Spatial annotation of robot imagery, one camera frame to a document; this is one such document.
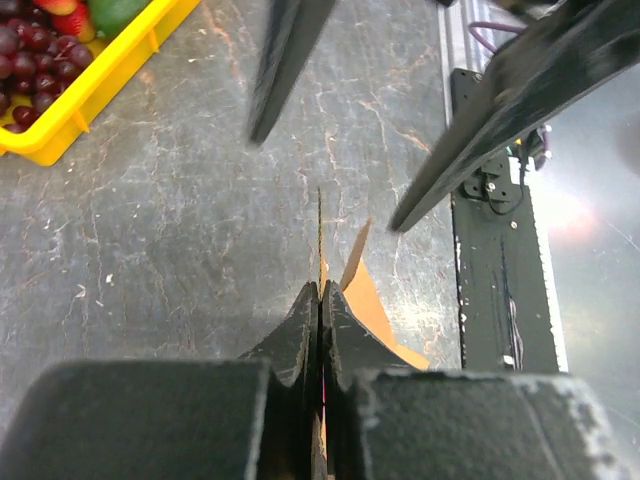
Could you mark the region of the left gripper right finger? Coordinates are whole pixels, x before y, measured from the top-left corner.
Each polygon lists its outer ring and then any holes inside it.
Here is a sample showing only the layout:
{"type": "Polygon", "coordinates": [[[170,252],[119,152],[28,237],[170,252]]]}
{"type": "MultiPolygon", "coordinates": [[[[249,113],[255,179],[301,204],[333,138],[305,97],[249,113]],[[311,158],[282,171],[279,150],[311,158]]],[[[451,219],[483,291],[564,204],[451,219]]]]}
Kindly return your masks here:
{"type": "Polygon", "coordinates": [[[337,479],[364,479],[366,455],[353,385],[362,370],[413,371],[356,318],[339,284],[325,284],[321,303],[327,455],[337,479]]]}

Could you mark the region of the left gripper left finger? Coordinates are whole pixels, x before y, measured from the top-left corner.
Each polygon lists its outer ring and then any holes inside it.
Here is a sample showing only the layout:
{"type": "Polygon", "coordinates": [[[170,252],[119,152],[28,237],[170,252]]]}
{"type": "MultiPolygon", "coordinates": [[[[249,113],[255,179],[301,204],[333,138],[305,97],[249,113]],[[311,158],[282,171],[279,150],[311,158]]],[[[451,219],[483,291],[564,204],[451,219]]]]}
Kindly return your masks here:
{"type": "Polygon", "coordinates": [[[265,360],[266,387],[258,479],[312,479],[318,454],[320,412],[317,285],[303,285],[286,317],[241,356],[265,360]]]}

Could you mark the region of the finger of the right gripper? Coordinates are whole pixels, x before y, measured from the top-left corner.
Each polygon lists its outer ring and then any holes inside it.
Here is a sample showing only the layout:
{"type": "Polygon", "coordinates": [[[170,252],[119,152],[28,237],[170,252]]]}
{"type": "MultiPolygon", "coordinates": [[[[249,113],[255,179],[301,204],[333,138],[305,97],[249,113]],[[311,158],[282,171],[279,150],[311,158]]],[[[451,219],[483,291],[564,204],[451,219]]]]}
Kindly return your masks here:
{"type": "Polygon", "coordinates": [[[562,2],[493,55],[390,229],[409,231],[487,157],[638,62],[638,2],[562,2]]]}
{"type": "Polygon", "coordinates": [[[334,9],[333,1],[274,0],[254,88],[249,101],[248,139],[265,142],[334,9]]]}

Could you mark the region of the brown cardboard box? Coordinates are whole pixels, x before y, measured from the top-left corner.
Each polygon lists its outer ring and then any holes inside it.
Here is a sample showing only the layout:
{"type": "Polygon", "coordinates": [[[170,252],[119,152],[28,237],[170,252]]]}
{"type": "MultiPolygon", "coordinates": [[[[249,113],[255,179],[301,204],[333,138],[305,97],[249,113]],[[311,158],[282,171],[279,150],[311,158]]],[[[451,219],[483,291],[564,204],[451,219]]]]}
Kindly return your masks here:
{"type": "MultiPolygon", "coordinates": [[[[334,281],[329,278],[329,263],[326,259],[325,249],[325,215],[323,212],[322,194],[317,194],[317,238],[318,238],[318,256],[319,256],[319,274],[318,274],[318,294],[319,294],[319,366],[322,391],[322,416],[319,420],[319,439],[322,441],[322,453],[324,454],[324,462],[326,466],[326,479],[337,479],[334,474],[329,471],[328,455],[327,455],[327,426],[325,418],[325,391],[324,391],[324,371],[323,371],[323,326],[321,303],[324,294],[325,284],[328,281],[334,281]]],[[[343,294],[347,300],[352,312],[365,327],[385,346],[390,348],[392,352],[400,356],[418,371],[424,371],[429,367],[429,360],[422,354],[417,353],[403,345],[395,338],[390,320],[384,310],[382,302],[379,298],[376,286],[364,264],[363,253],[367,244],[367,239],[372,226],[373,220],[369,218],[362,228],[359,230],[356,239],[351,247],[346,266],[344,267],[339,284],[343,294]]]]}

